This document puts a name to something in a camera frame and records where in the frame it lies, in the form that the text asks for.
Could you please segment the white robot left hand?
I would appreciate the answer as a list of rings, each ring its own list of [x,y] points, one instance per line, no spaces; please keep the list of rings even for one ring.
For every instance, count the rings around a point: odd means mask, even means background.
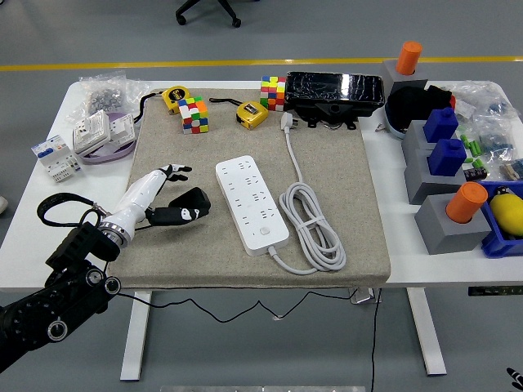
[[[152,226],[185,225],[206,216],[211,203],[199,187],[173,199],[167,207],[151,206],[166,181],[185,181],[190,171],[190,167],[169,164],[134,182],[115,212],[103,219],[101,231],[120,247],[126,247],[134,238],[136,225],[144,220]]]

